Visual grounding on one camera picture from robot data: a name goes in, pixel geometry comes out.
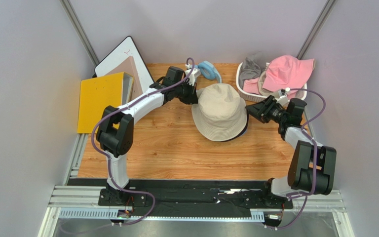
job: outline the blue headphones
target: blue headphones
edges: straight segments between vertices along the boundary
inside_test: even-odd
[[[222,83],[222,77],[220,76],[217,69],[208,61],[204,61],[195,66],[195,68],[200,69],[201,74],[209,80],[217,79],[219,83]]]

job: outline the wood grain surface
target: wood grain surface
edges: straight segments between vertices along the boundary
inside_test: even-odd
[[[154,79],[169,66],[148,64]],[[235,87],[238,64],[215,64],[223,83]],[[216,83],[200,76],[197,88]],[[150,112],[134,127],[134,143],[128,152],[130,178],[267,180],[287,175],[293,148],[277,133],[278,124],[262,124],[250,117],[247,132],[229,142],[212,142],[194,125],[191,106],[178,99]],[[105,157],[87,141],[78,177],[107,177]]]

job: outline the robotic arm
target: robotic arm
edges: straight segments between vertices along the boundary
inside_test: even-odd
[[[108,106],[105,109],[103,117],[118,109],[126,108],[126,110],[101,123],[96,136],[101,149],[109,155],[107,159],[111,160],[112,178],[121,188],[129,188],[126,158],[133,143],[134,124],[150,111],[161,107],[173,98],[179,98],[181,102],[188,105],[198,103],[197,85],[195,83],[197,73],[199,73],[198,70],[193,70],[188,79],[180,85],[147,97],[147,94],[176,84],[181,80],[184,71],[170,67],[165,77],[157,80],[145,94],[135,99],[140,100],[135,106],[129,106],[135,102],[133,101],[118,108]],[[302,114],[305,106],[306,102],[294,98],[290,100],[289,106],[284,109],[274,97],[270,96],[260,103],[246,107],[248,113],[259,121],[267,123],[273,120],[278,123],[278,133],[283,140],[295,149],[288,176],[279,179],[271,178],[266,183],[266,195],[263,197],[263,203],[266,206],[274,207],[276,200],[285,202],[290,198],[290,194],[299,191],[310,192],[312,189],[313,168],[310,164],[314,156],[314,148],[312,141],[301,131]],[[120,124],[119,129],[114,128],[113,125],[118,123]],[[328,195],[333,187],[336,150],[320,143],[317,143],[317,146],[316,186],[313,194]],[[117,190],[109,178],[107,189]],[[121,198],[122,202],[127,199],[128,196],[126,195]]]

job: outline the laundry basket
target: laundry basket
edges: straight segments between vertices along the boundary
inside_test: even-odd
[[[236,72],[236,87],[238,88],[239,96],[242,99],[244,99],[244,100],[249,100],[249,101],[257,102],[257,103],[265,100],[267,98],[267,96],[256,95],[256,94],[251,94],[251,93],[245,92],[239,86],[239,73],[240,73],[241,67],[242,67],[242,63],[239,64],[238,71]],[[307,94],[306,91],[304,91],[304,90],[298,90],[296,92],[295,97],[299,98],[301,100],[304,100],[306,98],[306,94]]]

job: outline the white wall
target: white wall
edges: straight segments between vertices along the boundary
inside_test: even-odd
[[[379,2],[340,0],[306,58],[327,109],[314,131],[337,149],[336,187],[356,236],[379,236]],[[321,102],[308,96],[311,115]]]
[[[36,236],[93,65],[57,0],[0,2],[0,236]]]
[[[102,60],[132,36],[147,63],[296,56],[326,0],[71,0]]]

